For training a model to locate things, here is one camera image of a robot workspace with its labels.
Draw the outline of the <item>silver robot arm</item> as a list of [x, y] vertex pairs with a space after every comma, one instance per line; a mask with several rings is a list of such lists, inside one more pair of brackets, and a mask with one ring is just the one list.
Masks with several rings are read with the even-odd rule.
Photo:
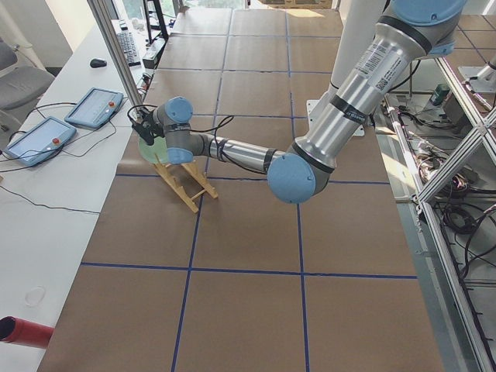
[[392, 1], [378, 18], [374, 38], [336, 91], [326, 91], [308, 114], [309, 129], [287, 151], [193, 130], [192, 104], [175, 97], [144, 109], [132, 128], [152, 146], [164, 138], [171, 164], [211, 157], [267, 176], [273, 194], [298, 204], [321, 192], [336, 169], [336, 157], [413, 61], [453, 51], [453, 32], [463, 1]]

